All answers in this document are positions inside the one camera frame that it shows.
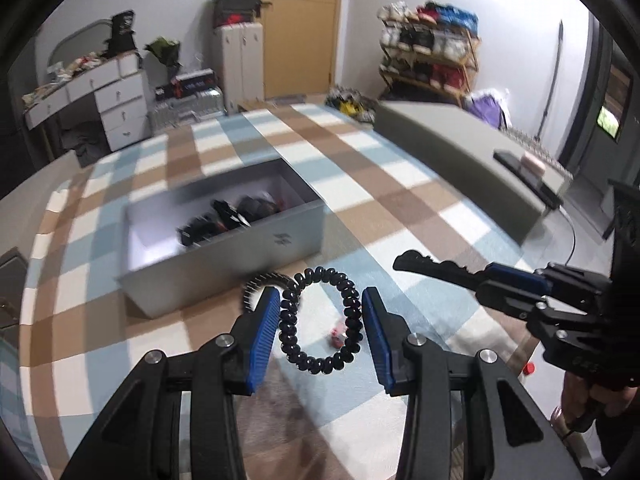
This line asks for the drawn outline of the right hand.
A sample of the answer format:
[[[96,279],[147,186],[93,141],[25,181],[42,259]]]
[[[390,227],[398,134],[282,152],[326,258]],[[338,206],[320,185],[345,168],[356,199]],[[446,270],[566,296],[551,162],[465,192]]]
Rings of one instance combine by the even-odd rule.
[[[570,372],[564,373],[561,411],[570,431],[584,432],[599,415],[615,417],[626,411],[639,396],[637,387],[620,391],[591,385]]]

